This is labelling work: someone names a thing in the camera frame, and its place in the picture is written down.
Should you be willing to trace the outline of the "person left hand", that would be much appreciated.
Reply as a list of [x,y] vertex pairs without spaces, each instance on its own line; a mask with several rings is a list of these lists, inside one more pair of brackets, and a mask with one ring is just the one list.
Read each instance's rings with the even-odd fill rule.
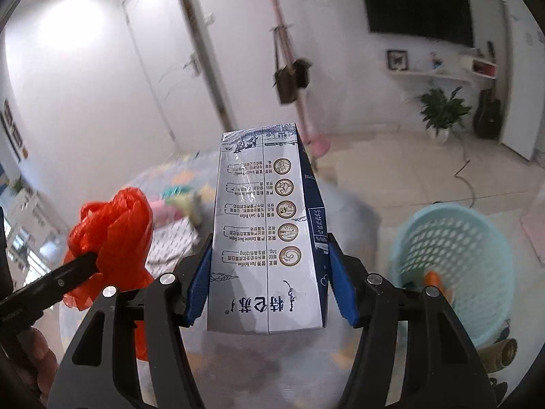
[[44,335],[36,328],[22,331],[18,335],[23,351],[30,360],[35,371],[20,367],[18,375],[33,391],[44,406],[47,406],[49,394],[58,370],[55,353],[49,348]]

